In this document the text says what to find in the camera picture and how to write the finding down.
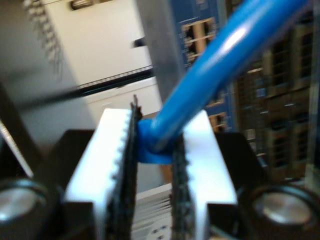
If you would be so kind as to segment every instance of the silver bolt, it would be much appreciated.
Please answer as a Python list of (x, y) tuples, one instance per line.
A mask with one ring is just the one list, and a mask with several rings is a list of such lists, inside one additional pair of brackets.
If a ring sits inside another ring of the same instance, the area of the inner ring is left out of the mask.
[(8, 188), (0, 191), (0, 222), (28, 213), (38, 199), (38, 195), (28, 188)]
[(257, 212), (278, 224), (302, 225), (312, 217), (310, 207), (302, 199), (284, 192), (265, 193), (253, 205)]

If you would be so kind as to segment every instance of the metal mesh panel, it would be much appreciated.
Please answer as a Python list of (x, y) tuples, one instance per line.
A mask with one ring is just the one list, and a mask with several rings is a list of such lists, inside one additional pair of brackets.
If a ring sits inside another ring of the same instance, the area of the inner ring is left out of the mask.
[(23, 6), (34, 24), (34, 29), (38, 33), (48, 61), (56, 72), (60, 71), (62, 48), (45, 6), (41, 0), (24, 0)]

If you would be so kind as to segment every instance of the white panel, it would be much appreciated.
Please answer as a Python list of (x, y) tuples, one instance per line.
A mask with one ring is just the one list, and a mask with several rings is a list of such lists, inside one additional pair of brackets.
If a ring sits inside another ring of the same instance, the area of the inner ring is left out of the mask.
[(113, 0), (72, 11), (69, 0), (46, 5), (78, 84), (151, 64), (134, 0)]
[(162, 107), (158, 86), (154, 78), (97, 93), (86, 97), (85, 100), (95, 122), (98, 123), (105, 108), (129, 109), (134, 95), (137, 95), (138, 104), (142, 107), (144, 115), (158, 112)]

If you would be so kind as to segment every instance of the white wall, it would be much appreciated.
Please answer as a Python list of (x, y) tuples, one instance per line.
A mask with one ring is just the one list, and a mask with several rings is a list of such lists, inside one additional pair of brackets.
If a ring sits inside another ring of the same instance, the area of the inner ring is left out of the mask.
[(79, 85), (151, 65), (134, 0), (112, 0), (71, 10), (70, 0), (45, 0), (47, 12)]

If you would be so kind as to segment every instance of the blue circuit board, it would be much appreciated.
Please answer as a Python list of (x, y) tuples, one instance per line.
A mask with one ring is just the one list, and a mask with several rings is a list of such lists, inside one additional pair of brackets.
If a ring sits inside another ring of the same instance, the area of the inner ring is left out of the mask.
[[(222, 14), (217, 0), (170, 0), (177, 40), (186, 71), (201, 55), (219, 32)], [(224, 113), (223, 131), (232, 132), (235, 127), (234, 95), (231, 86), (222, 89), (219, 99), (205, 110), (209, 116)]]

